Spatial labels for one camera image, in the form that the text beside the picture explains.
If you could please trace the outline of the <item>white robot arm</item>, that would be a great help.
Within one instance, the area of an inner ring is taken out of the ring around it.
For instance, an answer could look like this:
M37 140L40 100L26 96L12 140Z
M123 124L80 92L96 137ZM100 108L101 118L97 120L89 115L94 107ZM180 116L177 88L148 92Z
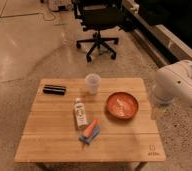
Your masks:
M159 105L171 104L179 97L192 107L192 61L181 60L159 68L152 95Z

